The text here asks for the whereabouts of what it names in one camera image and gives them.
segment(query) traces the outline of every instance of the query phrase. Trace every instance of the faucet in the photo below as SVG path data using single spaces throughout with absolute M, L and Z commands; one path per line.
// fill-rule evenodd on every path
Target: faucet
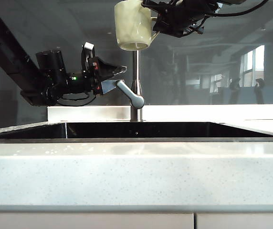
M 131 89 L 124 83 L 123 80 L 118 80 L 116 86 L 130 99 L 130 121 L 131 122 L 142 122 L 142 108 L 145 104 L 144 98 L 142 97 L 141 81 L 140 81 L 140 60 L 141 52 L 132 52 L 133 61 L 133 79 Z

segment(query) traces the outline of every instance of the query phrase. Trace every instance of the cabinet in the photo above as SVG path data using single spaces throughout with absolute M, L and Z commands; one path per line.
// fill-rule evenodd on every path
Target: cabinet
M 197 214 L 197 229 L 273 229 L 273 214 Z
M 193 229 L 193 214 L 0 213 L 0 229 Z

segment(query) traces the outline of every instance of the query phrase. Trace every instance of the window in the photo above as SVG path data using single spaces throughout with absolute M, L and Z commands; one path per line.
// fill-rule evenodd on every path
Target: window
M 241 87 L 254 87 L 257 79 L 264 79 L 264 54 L 262 45 L 241 57 Z

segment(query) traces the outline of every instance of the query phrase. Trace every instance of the sink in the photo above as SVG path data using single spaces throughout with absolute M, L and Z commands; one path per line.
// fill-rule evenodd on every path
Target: sink
M 0 134 L 0 139 L 64 141 L 222 141 L 273 139 L 273 135 L 211 122 L 60 123 Z

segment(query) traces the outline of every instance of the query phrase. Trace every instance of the mug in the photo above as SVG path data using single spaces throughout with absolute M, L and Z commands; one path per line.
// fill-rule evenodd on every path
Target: mug
M 126 51 L 148 48 L 159 32 L 151 34 L 151 10 L 141 6 L 141 0 L 124 0 L 114 7 L 118 46 Z

